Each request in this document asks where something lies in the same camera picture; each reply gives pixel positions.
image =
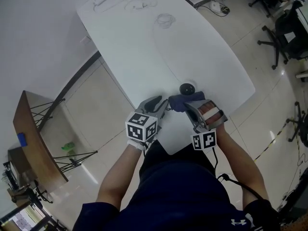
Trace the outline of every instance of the tile floor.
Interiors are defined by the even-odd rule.
[[[229,44],[256,88],[255,94],[231,114],[226,123],[227,132],[255,159],[273,140],[286,118],[295,115],[296,100],[303,109],[307,108],[305,91],[308,91],[294,77],[303,68],[303,63],[291,60],[284,65],[279,62],[275,71],[271,69],[274,50],[257,45],[257,41],[269,40],[261,28],[263,25],[273,27],[274,24],[266,18],[259,4],[248,7],[251,1],[225,0],[231,12],[223,18],[205,8],[200,8],[199,12]],[[63,114],[82,144],[86,148],[99,150],[81,167],[67,173],[69,182],[51,193],[54,204],[46,204],[46,208],[70,229],[82,204],[95,201],[101,181],[126,146],[124,121],[133,108],[108,73],[108,66],[100,58],[78,80],[67,93],[65,103],[61,104]],[[287,125],[272,146],[256,161],[274,208],[280,206],[285,193],[296,187],[300,174],[308,166],[303,163],[297,167],[299,155],[307,152],[307,149],[300,143],[298,150],[296,140],[292,143],[287,141],[293,130],[293,125]],[[226,157],[219,148],[216,151],[219,161],[217,174],[232,175]],[[215,163],[212,152],[207,153],[207,156]],[[138,187],[138,171],[142,161],[143,156],[122,208],[128,204]],[[223,182],[223,185],[231,202],[240,209],[241,189],[230,182]]]

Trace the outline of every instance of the blue object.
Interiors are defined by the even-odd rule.
[[[222,184],[204,167],[183,160],[152,166],[142,175],[129,205],[83,204],[73,231],[250,231],[275,221],[260,200],[237,210]]]
[[[19,143],[22,147],[25,147],[27,146],[27,142],[26,142],[26,137],[25,137],[25,134],[24,133],[19,133],[17,135],[17,138],[19,140]]]
[[[187,107],[184,105],[185,102],[200,101],[204,99],[205,99],[204,93],[202,91],[199,91],[188,96],[181,94],[170,96],[168,100],[172,110],[176,112],[185,112],[188,110]]]

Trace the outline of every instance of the black sphere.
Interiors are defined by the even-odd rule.
[[[192,95],[194,94],[195,92],[195,88],[192,84],[189,84],[189,83],[184,83],[180,86],[180,93],[182,95]]]

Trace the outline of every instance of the cable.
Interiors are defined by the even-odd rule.
[[[214,153],[214,156],[215,156],[215,159],[216,159],[216,164],[215,164],[215,167],[214,167],[214,170],[216,171],[216,167],[217,167],[217,164],[218,164],[218,158],[217,158],[217,156],[216,156],[216,152],[215,152],[214,147],[213,147],[212,150],[213,150],[213,153]]]
[[[227,16],[227,15],[230,13],[230,9],[229,9],[227,6],[225,6],[225,9],[224,9],[223,11],[225,11],[226,9],[229,9],[229,13],[227,13],[227,14],[225,14],[225,15],[219,15],[219,14],[215,13],[214,11],[212,11],[209,7],[206,7],[206,6],[204,6],[204,5],[198,6],[198,7],[196,8],[196,10],[198,10],[200,7],[205,7],[205,8],[207,8],[207,9],[210,10],[213,14],[215,14],[215,15],[217,15],[217,16],[219,16],[219,17],[225,17],[225,16]]]

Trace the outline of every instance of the forearm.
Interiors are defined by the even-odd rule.
[[[98,202],[108,202],[108,199],[121,201],[124,197],[131,179],[133,177],[137,162],[140,158],[141,150],[132,145],[128,145],[116,163],[105,176],[98,194]]]
[[[245,185],[264,184],[263,177],[252,158],[228,133],[217,135],[218,146],[225,154],[236,179]]]

